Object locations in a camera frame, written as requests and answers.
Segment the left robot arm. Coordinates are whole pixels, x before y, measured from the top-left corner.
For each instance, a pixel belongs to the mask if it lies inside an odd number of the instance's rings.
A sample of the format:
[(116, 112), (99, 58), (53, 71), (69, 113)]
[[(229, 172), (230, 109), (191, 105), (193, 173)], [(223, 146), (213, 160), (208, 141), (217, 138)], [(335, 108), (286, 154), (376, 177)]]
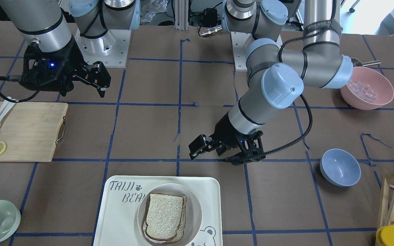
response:
[[(276, 40), (289, 19), (283, 2), (223, 1), (222, 28), (251, 35), (252, 41), (245, 47), (248, 90), (217, 122), (212, 135), (199, 135), (189, 144), (189, 157), (194, 160), (213, 150), (221, 156), (239, 148), (239, 153), (224, 162), (242, 165), (303, 140), (312, 128), (311, 109), (302, 95), (304, 87), (339, 89), (352, 76), (352, 61), (340, 52), (339, 12), (338, 0), (306, 0), (302, 36), (278, 45)], [(264, 151), (260, 127), (298, 97), (307, 109), (307, 129), (292, 142)]]

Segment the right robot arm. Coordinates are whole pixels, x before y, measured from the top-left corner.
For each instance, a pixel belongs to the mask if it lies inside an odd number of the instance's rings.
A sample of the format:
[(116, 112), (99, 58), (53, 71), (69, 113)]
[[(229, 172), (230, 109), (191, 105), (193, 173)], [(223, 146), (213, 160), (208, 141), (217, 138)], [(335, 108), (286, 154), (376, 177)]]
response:
[(39, 92), (66, 96), (74, 82), (94, 87), (103, 98), (111, 76), (102, 61), (89, 64), (82, 50), (110, 54), (117, 44), (110, 31), (136, 30), (141, 17), (139, 0), (71, 0), (78, 44), (55, 0), (0, 0), (0, 6), (27, 43), (22, 74), (0, 77), (0, 97), (13, 103), (31, 100)]

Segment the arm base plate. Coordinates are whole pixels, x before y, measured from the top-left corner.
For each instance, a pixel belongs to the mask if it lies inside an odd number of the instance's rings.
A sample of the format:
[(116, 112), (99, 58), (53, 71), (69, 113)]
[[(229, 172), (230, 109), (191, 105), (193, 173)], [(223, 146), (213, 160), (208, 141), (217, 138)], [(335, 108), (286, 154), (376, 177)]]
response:
[(125, 68), (130, 45), (131, 30), (108, 30), (98, 39), (88, 39), (80, 36), (79, 29), (75, 40), (85, 62), (103, 62), (106, 68)]
[(269, 38), (255, 40), (249, 33), (231, 32), (231, 44), (236, 72), (247, 71), (248, 50), (250, 45), (256, 41), (258, 42), (258, 45), (275, 44), (278, 47), (281, 47), (283, 44), (280, 36), (277, 37), (276, 41)]

